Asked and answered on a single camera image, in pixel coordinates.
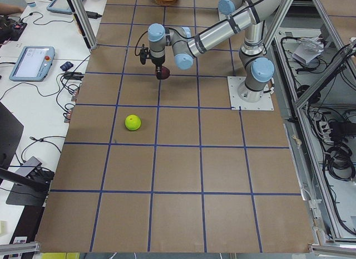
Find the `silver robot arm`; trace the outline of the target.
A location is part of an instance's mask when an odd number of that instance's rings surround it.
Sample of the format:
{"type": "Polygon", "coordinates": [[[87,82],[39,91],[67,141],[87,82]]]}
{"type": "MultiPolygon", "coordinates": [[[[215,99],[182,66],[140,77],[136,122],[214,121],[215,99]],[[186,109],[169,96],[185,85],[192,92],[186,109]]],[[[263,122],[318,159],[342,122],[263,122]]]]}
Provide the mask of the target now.
{"type": "Polygon", "coordinates": [[[189,69],[194,58],[206,53],[233,35],[244,33],[244,43],[240,48],[240,59],[246,71],[245,81],[238,88],[239,98],[246,102],[258,102],[264,87],[274,74],[273,63],[264,57],[263,25],[281,4],[282,0],[219,0],[218,11],[225,19],[191,35],[187,27],[168,28],[162,24],[151,24],[147,30],[149,46],[141,47],[140,62],[151,60],[155,65],[157,79],[169,77],[169,69],[163,66],[165,48],[173,50],[176,66],[189,69]]]}

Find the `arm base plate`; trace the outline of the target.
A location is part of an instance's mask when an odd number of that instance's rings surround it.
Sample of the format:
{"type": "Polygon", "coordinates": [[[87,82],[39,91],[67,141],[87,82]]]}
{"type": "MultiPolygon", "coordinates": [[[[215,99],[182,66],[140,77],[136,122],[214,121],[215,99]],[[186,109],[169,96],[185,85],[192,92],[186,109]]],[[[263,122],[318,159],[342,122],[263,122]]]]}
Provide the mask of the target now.
{"type": "Polygon", "coordinates": [[[231,110],[274,111],[271,95],[274,93],[274,79],[265,83],[263,91],[250,91],[245,86],[245,76],[228,76],[231,110]]]}

